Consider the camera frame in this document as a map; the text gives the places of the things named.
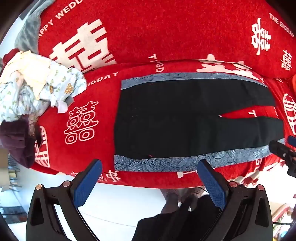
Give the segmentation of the pile of light floral clothes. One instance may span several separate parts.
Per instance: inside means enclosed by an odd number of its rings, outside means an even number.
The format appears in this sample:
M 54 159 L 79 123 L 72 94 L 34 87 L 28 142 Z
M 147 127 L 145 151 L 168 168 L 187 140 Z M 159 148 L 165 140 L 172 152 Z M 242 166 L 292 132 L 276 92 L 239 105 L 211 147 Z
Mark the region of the pile of light floral clothes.
M 1 121 L 41 116 L 48 107 L 66 113 L 87 88 L 81 71 L 31 51 L 18 51 L 1 74 Z

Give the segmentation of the black pants with grey stripes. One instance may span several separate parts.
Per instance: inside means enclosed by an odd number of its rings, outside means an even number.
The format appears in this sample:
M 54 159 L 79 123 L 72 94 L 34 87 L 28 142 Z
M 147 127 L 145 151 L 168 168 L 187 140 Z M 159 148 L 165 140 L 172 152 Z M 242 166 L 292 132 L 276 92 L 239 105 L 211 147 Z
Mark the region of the black pants with grey stripes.
M 267 85 L 226 73 L 166 73 L 125 79 L 114 126 L 118 171 L 177 172 L 241 164 L 284 142 L 275 117 L 228 118 L 227 113 L 275 107 Z

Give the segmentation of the grey blanket at bed corner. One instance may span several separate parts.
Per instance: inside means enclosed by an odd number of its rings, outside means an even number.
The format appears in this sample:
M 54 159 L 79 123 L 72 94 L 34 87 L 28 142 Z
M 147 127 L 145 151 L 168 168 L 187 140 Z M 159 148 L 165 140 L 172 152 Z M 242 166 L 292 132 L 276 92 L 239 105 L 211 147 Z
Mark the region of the grey blanket at bed corner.
M 30 50 L 38 54 L 38 39 L 41 29 L 41 13 L 51 6 L 55 0 L 40 0 L 28 13 L 28 17 L 15 40 L 15 48 L 21 51 Z

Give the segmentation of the red wedding quilt at back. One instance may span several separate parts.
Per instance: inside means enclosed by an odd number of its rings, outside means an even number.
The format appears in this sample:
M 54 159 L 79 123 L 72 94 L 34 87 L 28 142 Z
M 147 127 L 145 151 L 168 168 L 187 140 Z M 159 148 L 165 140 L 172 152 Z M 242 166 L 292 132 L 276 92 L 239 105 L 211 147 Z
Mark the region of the red wedding quilt at back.
M 55 1 L 38 50 L 83 72 L 212 55 L 266 77 L 295 74 L 295 32 L 266 1 Z

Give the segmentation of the dark maroon garment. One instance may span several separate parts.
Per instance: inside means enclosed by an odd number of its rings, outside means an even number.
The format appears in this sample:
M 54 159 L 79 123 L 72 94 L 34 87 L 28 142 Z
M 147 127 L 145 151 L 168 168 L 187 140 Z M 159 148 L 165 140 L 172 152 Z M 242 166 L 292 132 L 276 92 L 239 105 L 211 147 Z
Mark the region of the dark maroon garment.
M 35 148 L 40 147 L 42 142 L 40 126 L 30 115 L 1 123 L 1 146 L 15 161 L 28 169 L 34 166 Z

